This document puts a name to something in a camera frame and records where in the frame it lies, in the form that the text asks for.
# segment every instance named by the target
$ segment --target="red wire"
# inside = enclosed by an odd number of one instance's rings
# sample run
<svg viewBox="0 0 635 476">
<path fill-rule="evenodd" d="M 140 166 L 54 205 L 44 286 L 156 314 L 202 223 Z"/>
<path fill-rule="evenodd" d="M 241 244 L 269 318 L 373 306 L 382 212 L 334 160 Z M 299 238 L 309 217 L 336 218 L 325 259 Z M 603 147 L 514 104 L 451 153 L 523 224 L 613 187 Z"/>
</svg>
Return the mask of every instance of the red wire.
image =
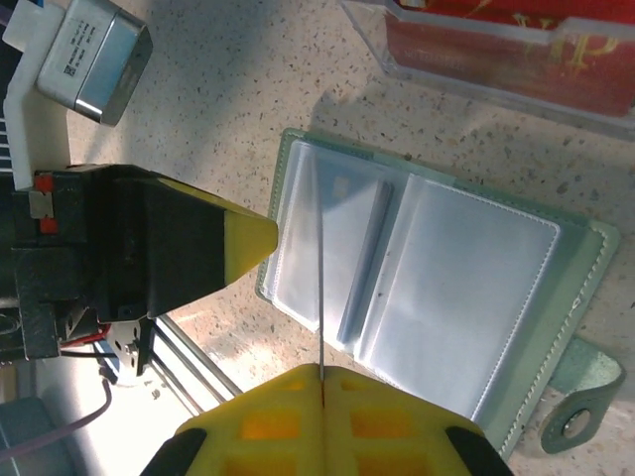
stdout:
<svg viewBox="0 0 635 476">
<path fill-rule="evenodd" d="M 105 324 L 99 332 L 92 335 L 86 335 L 84 337 L 79 337 L 78 339 L 72 340 L 70 342 L 65 342 L 61 345 L 61 347 L 75 347 L 77 345 L 91 344 L 92 342 L 97 342 L 98 340 L 103 340 L 106 338 L 106 334 L 110 330 L 110 324 Z"/>
</svg>

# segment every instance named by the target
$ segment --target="mint green wallet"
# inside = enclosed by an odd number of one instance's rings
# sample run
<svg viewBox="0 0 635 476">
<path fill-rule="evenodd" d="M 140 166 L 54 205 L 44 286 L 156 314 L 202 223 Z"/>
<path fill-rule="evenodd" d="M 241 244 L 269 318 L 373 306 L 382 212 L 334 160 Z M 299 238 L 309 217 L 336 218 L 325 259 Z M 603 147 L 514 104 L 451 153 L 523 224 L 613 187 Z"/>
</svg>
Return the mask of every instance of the mint green wallet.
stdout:
<svg viewBox="0 0 635 476">
<path fill-rule="evenodd" d="M 559 388 L 566 405 L 545 418 L 543 449 L 592 437 L 622 369 L 575 338 L 601 389 L 576 399 L 576 376 L 588 369 L 557 367 L 616 250 L 615 228 L 291 129 L 269 215 L 281 239 L 257 292 L 316 330 L 322 246 L 327 343 L 472 418 L 505 456 L 550 379 L 569 375 L 557 379 L 569 382 Z M 582 410 L 590 422 L 565 438 L 561 427 Z"/>
</svg>

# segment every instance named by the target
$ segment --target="gray cable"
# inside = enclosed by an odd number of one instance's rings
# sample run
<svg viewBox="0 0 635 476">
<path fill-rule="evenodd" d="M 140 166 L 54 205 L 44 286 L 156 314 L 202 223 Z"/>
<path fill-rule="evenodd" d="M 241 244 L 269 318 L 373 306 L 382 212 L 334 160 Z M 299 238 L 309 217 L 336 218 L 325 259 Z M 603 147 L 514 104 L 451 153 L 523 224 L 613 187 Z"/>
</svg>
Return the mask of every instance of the gray cable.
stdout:
<svg viewBox="0 0 635 476">
<path fill-rule="evenodd" d="M 116 359 L 117 354 L 113 352 L 73 352 L 71 350 L 60 351 L 62 357 L 75 357 L 85 359 Z"/>
<path fill-rule="evenodd" d="M 33 439 L 30 439 L 29 441 L 25 441 L 24 443 L 20 443 L 16 446 L 1 450 L 0 463 L 6 461 L 7 459 L 17 458 L 18 456 L 28 454 L 32 451 L 35 451 L 36 449 L 40 449 L 51 443 L 55 443 L 56 441 L 69 436 L 77 429 L 80 429 L 101 417 L 104 412 L 108 410 L 110 404 L 112 403 L 112 393 L 110 392 L 110 385 L 108 384 L 108 381 L 103 379 L 101 383 L 103 385 L 103 390 L 106 393 L 106 403 L 103 404 L 98 410 L 90 415 L 78 419 L 77 421 L 74 421 L 73 423 L 67 424 L 66 426 L 56 428 L 41 436 L 37 436 Z"/>
<path fill-rule="evenodd" d="M 11 9 L 5 7 L 4 5 L 0 5 L 0 25 L 2 25 L 3 27 L 9 25 L 11 15 L 13 15 Z"/>
</svg>

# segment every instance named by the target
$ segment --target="metal rod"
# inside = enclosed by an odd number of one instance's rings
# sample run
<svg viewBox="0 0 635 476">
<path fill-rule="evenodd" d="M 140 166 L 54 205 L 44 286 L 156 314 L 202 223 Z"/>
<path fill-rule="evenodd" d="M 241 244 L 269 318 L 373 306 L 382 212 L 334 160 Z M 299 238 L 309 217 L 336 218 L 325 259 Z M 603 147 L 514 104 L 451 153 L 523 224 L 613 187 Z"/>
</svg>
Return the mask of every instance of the metal rod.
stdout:
<svg viewBox="0 0 635 476">
<path fill-rule="evenodd" d="M 165 334 L 161 328 L 155 324 L 155 335 L 159 337 L 164 344 L 179 358 L 181 363 L 196 377 L 196 379 L 203 385 L 220 403 L 224 403 L 227 401 L 220 392 L 218 392 L 205 377 L 200 373 L 195 364 L 193 364 L 190 359 L 181 351 L 181 349 Z"/>
<path fill-rule="evenodd" d="M 199 414 L 202 414 L 203 413 L 202 407 L 196 402 L 195 399 L 191 397 L 191 395 L 188 393 L 188 391 L 183 386 L 183 384 L 179 382 L 179 380 L 177 380 L 177 377 L 175 376 L 175 374 L 166 366 L 163 360 L 161 360 L 161 358 L 157 354 L 155 354 L 152 350 L 150 351 L 150 360 L 152 364 L 156 365 L 161 371 L 161 373 L 163 373 L 165 377 L 170 380 L 170 382 L 166 382 L 166 384 L 174 385 L 177 388 L 177 390 L 181 392 L 183 396 L 188 400 L 190 405 L 192 405 L 193 408 Z"/>
<path fill-rule="evenodd" d="M 234 382 L 227 377 L 227 375 L 220 370 L 220 368 L 214 364 L 211 359 L 185 334 L 181 328 L 176 325 L 169 317 L 162 315 L 157 317 L 157 320 L 161 319 L 161 322 L 173 332 L 177 338 L 183 342 L 183 344 L 190 350 L 190 352 L 198 359 L 198 361 L 213 375 L 218 381 L 225 386 L 227 391 L 236 397 L 242 394 L 242 390 L 238 388 Z"/>
<path fill-rule="evenodd" d="M 319 193 L 318 165 L 313 163 L 313 186 L 317 204 L 317 316 L 319 318 L 319 380 L 324 400 L 324 227 L 322 222 L 321 194 Z"/>
<path fill-rule="evenodd" d="M 196 410 L 191 405 L 189 405 L 187 399 L 183 396 L 183 394 L 181 394 L 180 392 L 177 391 L 177 389 L 174 388 L 174 386 L 170 382 L 170 379 L 168 379 L 168 377 L 166 377 L 161 372 L 161 369 L 159 369 L 157 364 L 155 364 L 154 362 L 149 362 L 148 365 L 159 376 L 159 378 L 161 379 L 161 382 L 163 382 L 163 385 L 167 387 L 168 389 L 170 389 L 170 391 L 177 398 L 177 400 L 181 402 L 181 405 L 184 406 L 184 408 L 188 411 L 188 413 L 192 415 L 193 417 L 198 417 L 200 414 L 197 413 Z"/>
</svg>

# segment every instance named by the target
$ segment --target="yellow plastic block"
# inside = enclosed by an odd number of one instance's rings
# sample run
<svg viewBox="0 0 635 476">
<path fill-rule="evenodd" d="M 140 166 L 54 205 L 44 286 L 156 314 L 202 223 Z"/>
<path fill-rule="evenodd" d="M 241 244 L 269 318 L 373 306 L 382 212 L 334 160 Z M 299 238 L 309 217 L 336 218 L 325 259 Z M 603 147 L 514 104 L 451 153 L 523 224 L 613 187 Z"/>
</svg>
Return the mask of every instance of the yellow plastic block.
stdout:
<svg viewBox="0 0 635 476">
<path fill-rule="evenodd" d="M 286 374 L 197 416 L 207 431 L 189 476 L 463 476 L 445 434 L 462 416 L 337 367 Z"/>
<path fill-rule="evenodd" d="M 159 181 L 182 193 L 224 208 L 226 285 L 238 280 L 278 247 L 278 225 L 275 221 L 180 181 L 171 178 L 159 178 Z"/>
</svg>

